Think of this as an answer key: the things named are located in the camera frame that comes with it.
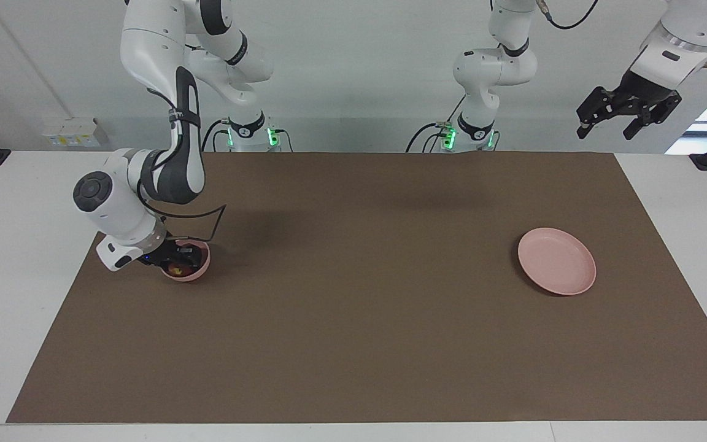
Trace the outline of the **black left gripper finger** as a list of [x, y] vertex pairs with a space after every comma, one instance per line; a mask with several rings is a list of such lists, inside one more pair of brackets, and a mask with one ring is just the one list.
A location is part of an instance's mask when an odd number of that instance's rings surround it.
[[612, 112], [612, 92], [597, 86], [577, 108], [579, 126], [577, 136], [584, 139], [595, 125], [614, 116]]
[[656, 103], [650, 103], [650, 101], [637, 97], [632, 98], [622, 108], [626, 111], [626, 115], [634, 115], [635, 117], [623, 130], [624, 138], [632, 140], [646, 126], [665, 122], [681, 101], [682, 96], [676, 91], [672, 91], [667, 98]]

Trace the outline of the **pink bowl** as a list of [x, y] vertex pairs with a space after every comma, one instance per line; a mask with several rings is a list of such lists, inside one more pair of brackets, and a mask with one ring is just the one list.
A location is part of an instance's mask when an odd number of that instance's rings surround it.
[[193, 272], [193, 274], [185, 275], [185, 276], [179, 276], [179, 275], [174, 275], [169, 271], [166, 271], [163, 269], [161, 272], [163, 275], [168, 277], [168, 279], [171, 279], [172, 281], [176, 282], [181, 282], [181, 283], [188, 283], [188, 282], [193, 282], [197, 279], [199, 279], [201, 276], [204, 275], [204, 273], [208, 270], [210, 263], [211, 263], [211, 250], [208, 245], [208, 243], [204, 241], [196, 241], [196, 240], [178, 240], [177, 244], [179, 246], [188, 246], [193, 248], [196, 251], [200, 251], [201, 254], [201, 266]]

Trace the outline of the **pink plate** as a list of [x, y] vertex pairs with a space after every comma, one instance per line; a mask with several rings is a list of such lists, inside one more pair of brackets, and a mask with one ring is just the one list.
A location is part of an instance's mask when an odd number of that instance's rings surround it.
[[589, 249], [556, 228], [535, 228], [522, 235], [518, 261], [533, 283], [554, 295], [580, 295], [597, 280], [597, 263]]

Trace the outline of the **brown table mat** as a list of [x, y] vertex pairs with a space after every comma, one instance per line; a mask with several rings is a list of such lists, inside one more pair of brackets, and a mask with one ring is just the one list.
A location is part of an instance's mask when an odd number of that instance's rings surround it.
[[[205, 155], [177, 284], [88, 252], [9, 423], [707, 421], [707, 317], [613, 155]], [[597, 280], [533, 283], [519, 239]]]

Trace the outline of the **white wall socket box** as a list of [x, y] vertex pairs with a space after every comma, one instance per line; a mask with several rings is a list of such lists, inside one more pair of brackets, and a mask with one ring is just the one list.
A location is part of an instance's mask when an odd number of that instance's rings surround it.
[[41, 135], [53, 147], [102, 148], [109, 145], [106, 132], [93, 117], [48, 118]]

